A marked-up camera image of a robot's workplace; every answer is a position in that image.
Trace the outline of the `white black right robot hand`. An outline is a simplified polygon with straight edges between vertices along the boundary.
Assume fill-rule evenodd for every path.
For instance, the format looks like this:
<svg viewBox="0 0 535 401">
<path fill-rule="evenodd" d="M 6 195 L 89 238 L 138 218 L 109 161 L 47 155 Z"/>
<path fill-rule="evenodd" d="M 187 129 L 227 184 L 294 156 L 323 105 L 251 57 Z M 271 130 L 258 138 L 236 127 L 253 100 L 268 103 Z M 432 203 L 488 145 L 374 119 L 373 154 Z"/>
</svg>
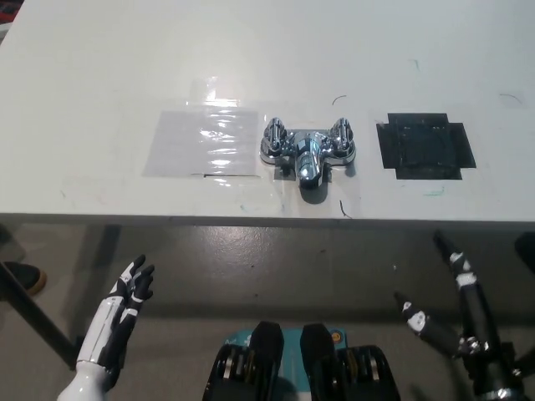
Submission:
<svg viewBox="0 0 535 401">
<path fill-rule="evenodd" d="M 522 379 L 514 373 L 514 357 L 499 337 L 482 286 L 464 251 L 439 231 L 433 241 L 449 267 L 459 295 L 462 334 L 395 292 L 400 313 L 409 329 L 423 342 L 451 359 L 460 358 L 478 400 L 521 400 Z"/>
</svg>

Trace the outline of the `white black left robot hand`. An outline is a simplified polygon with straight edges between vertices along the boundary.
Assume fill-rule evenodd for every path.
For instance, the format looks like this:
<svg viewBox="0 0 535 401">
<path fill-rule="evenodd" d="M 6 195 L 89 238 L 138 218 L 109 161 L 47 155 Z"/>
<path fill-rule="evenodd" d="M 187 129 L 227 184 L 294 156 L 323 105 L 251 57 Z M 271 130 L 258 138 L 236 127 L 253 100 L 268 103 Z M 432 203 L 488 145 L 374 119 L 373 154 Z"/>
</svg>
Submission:
<svg viewBox="0 0 535 401">
<path fill-rule="evenodd" d="M 89 325 L 77 357 L 79 363 L 95 363 L 108 371 L 119 367 L 141 308 L 152 297 L 154 270 L 140 255 L 120 274 Z"/>
</svg>

